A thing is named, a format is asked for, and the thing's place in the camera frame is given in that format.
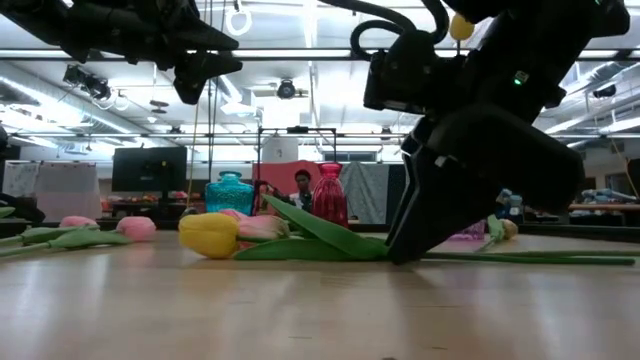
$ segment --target red glass vase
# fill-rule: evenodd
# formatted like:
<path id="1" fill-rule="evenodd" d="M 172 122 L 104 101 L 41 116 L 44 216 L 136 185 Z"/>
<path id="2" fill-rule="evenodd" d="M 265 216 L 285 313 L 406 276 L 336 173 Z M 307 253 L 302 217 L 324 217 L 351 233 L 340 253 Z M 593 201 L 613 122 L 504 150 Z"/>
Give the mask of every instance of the red glass vase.
<path id="1" fill-rule="evenodd" d="M 311 212 L 319 218 L 348 227 L 347 198 L 338 179 L 342 165 L 324 163 L 319 164 L 318 167 L 322 178 L 313 190 Z"/>

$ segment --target wooden table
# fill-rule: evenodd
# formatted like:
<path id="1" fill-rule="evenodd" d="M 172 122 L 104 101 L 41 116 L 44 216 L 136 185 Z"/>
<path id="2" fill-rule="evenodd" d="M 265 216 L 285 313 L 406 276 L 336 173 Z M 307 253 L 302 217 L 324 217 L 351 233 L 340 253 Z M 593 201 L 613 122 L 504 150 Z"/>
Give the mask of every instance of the wooden table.
<path id="1" fill-rule="evenodd" d="M 0 359 L 634 359 L 639 306 L 633 267 L 212 261 L 164 232 L 0 262 Z"/>

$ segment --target tulip leaf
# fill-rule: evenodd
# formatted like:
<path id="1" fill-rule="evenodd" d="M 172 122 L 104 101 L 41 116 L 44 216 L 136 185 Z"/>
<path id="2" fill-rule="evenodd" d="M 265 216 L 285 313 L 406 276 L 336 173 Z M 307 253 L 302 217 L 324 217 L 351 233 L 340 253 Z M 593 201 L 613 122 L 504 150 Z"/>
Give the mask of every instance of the tulip leaf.
<path id="1" fill-rule="evenodd" d="M 357 261 L 358 259 L 320 240 L 271 241 L 237 252 L 235 260 Z"/>
<path id="2" fill-rule="evenodd" d="M 340 225 L 313 216 L 273 196 L 264 199 L 297 228 L 314 235 L 320 241 L 333 246 L 355 260 L 380 260 L 386 257 L 387 247 L 382 242 L 365 239 Z"/>
<path id="3" fill-rule="evenodd" d="M 4 219 L 7 216 L 13 214 L 16 211 L 16 208 L 11 206 L 0 207 L 0 219 Z"/>
<path id="4" fill-rule="evenodd" d="M 130 243 L 131 240 L 126 236 L 88 229 L 68 232 L 55 240 L 49 241 L 49 245 L 54 249 L 78 249 L 99 245 L 127 245 Z"/>
<path id="5" fill-rule="evenodd" d="M 96 230 L 97 225 L 70 226 L 64 228 L 31 228 L 20 234 L 22 243 L 25 245 L 40 244 L 73 232 L 76 230 Z"/>

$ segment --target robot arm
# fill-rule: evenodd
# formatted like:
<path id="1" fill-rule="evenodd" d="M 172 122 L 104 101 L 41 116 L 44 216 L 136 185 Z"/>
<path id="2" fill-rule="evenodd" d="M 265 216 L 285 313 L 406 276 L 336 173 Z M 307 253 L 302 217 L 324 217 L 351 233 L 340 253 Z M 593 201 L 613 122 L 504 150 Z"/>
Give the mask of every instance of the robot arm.
<path id="1" fill-rule="evenodd" d="M 0 0 L 0 13 L 81 63 L 98 50 L 131 64 L 175 68 L 176 91 L 191 105 L 208 79 L 242 69 L 239 61 L 209 52 L 235 50 L 238 42 L 200 20 L 194 0 L 75 0 L 71 7 L 61 0 Z"/>
<path id="2" fill-rule="evenodd" d="M 444 0 L 471 23 L 495 18 L 476 49 L 453 59 L 435 52 L 449 25 L 440 0 L 422 1 L 433 33 L 372 4 L 321 1 L 384 19 L 351 36 L 354 55 L 371 63 L 364 106 L 423 115 L 401 147 L 409 184 L 387 239 L 392 261 L 419 259 L 486 218 L 504 188 L 539 210 L 567 209 L 584 181 L 582 159 L 531 124 L 560 104 L 558 85 L 591 39 L 629 30 L 622 0 Z M 360 47 L 372 28 L 399 35 L 388 52 Z"/>

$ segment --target curtain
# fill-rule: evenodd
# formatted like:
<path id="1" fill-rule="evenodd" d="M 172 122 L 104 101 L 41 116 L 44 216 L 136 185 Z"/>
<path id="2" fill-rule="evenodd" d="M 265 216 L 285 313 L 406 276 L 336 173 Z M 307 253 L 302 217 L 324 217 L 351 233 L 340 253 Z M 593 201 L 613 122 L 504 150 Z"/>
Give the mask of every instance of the curtain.
<path id="1" fill-rule="evenodd" d="M 391 225 L 396 214 L 402 193 L 407 186 L 407 171 L 404 165 L 391 165 L 389 167 L 389 181 L 387 185 L 387 216 L 386 224 Z"/>
<path id="2" fill-rule="evenodd" d="M 2 192 L 14 197 L 32 197 L 40 164 L 6 164 Z"/>
<path id="3" fill-rule="evenodd" d="M 35 186 L 45 221 L 65 216 L 102 217 L 98 173 L 91 164 L 43 164 Z"/>
<path id="4" fill-rule="evenodd" d="M 357 216 L 361 224 L 386 222 L 389 167 L 386 164 L 352 162 L 340 173 L 349 216 Z"/>

